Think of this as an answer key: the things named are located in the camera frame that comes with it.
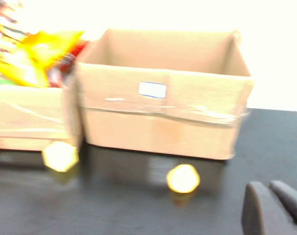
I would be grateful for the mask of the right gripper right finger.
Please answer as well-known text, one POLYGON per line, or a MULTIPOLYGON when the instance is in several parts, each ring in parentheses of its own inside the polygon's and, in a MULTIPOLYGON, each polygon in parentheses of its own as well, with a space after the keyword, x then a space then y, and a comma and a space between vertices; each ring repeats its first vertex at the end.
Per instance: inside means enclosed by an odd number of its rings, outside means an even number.
POLYGON ((297 223, 297 190, 282 181, 271 181, 270 189, 297 223))

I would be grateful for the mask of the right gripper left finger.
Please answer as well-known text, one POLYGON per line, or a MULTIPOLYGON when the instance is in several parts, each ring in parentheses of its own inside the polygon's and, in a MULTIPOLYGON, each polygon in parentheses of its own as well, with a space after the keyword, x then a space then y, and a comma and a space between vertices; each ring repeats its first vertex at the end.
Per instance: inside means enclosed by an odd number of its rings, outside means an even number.
POLYGON ((270 185, 258 181, 246 185, 241 225, 245 235, 297 235, 297 223, 270 185))

